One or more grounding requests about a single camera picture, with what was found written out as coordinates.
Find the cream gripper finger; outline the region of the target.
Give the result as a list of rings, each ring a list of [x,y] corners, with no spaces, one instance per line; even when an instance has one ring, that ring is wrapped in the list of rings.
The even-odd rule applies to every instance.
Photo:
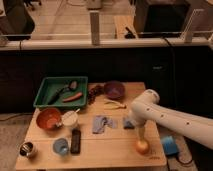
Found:
[[[145,141],[145,126],[138,128],[138,138],[140,141]]]

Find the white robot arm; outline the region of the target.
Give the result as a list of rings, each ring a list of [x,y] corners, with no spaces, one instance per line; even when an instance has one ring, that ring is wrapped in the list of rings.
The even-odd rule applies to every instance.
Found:
[[[129,118],[139,137],[151,120],[213,150],[213,119],[162,107],[159,100],[156,91],[147,89],[131,102]]]

